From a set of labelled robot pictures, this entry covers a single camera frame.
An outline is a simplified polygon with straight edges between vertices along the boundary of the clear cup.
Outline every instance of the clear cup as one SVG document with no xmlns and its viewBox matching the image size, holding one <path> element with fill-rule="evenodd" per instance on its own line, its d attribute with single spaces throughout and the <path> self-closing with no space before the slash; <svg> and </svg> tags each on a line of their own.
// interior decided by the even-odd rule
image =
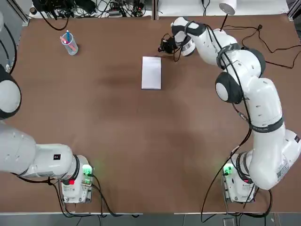
<svg viewBox="0 0 301 226">
<path fill-rule="evenodd" d="M 78 48 L 78 46 L 77 46 L 77 44 L 76 44 L 76 42 L 75 42 L 75 39 L 73 38 L 73 34 L 71 34 L 71 33 L 69 32 L 69 35 L 70 35 L 70 39 L 71 39 L 70 42 L 64 43 L 63 40 L 61 40 L 61 42 L 62 42 L 62 44 L 65 46 L 65 48 L 66 48 L 66 50 L 68 51 L 68 53 L 69 53 L 70 55 L 73 56 L 73 55 L 77 54 L 79 48 Z M 67 39 L 67 33 L 65 33 L 62 37 L 63 37 L 66 41 L 68 41 L 68 39 Z"/>
</svg>

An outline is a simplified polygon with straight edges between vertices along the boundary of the blue pen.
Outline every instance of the blue pen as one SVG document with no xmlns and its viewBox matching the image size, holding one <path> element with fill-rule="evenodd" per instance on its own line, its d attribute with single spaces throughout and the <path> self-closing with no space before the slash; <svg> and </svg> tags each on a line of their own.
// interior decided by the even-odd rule
<svg viewBox="0 0 301 226">
<path fill-rule="evenodd" d="M 68 30 L 67 30 L 67 41 L 70 42 L 70 33 Z"/>
</svg>

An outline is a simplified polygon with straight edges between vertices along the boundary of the metal frame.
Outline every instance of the metal frame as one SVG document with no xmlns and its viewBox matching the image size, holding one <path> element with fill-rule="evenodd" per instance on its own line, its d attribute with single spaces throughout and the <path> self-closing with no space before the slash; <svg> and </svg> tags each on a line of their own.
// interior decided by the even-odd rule
<svg viewBox="0 0 301 226">
<path fill-rule="evenodd" d="M 301 9 L 301 0 L 296 0 L 293 5 L 288 10 L 287 16 L 290 21 L 293 21 L 294 15 L 298 12 L 299 9 Z"/>
<path fill-rule="evenodd" d="M 22 26 L 28 26 L 29 18 L 20 8 L 20 6 L 16 3 L 15 0 L 6 0 L 8 5 L 17 13 L 17 15 L 23 20 Z"/>
<path fill-rule="evenodd" d="M 159 20 L 159 9 L 158 9 L 158 0 L 152 0 L 152 12 L 151 12 L 151 19 L 152 20 Z"/>
</svg>

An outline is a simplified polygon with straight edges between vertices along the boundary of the green led light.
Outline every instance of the green led light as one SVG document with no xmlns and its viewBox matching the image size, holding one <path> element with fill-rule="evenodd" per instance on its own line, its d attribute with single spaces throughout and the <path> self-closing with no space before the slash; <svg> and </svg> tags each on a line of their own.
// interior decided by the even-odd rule
<svg viewBox="0 0 301 226">
<path fill-rule="evenodd" d="M 88 164 L 83 165 L 83 174 L 92 174 L 92 167 Z"/>
<path fill-rule="evenodd" d="M 233 165 L 231 163 L 227 163 L 224 166 L 223 171 L 224 171 L 225 174 L 230 175 L 232 173 L 232 168 L 233 168 Z"/>
</svg>

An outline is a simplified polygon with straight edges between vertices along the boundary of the pink pen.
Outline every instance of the pink pen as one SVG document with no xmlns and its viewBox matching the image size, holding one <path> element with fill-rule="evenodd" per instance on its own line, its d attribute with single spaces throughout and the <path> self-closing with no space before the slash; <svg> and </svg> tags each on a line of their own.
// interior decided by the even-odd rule
<svg viewBox="0 0 301 226">
<path fill-rule="evenodd" d="M 60 37 L 60 40 L 63 41 L 64 44 L 68 44 L 68 42 L 66 41 L 66 39 L 64 39 L 62 36 Z M 75 47 L 73 45 L 68 45 L 70 46 L 70 48 L 73 50 L 73 51 L 76 51 Z"/>
</svg>

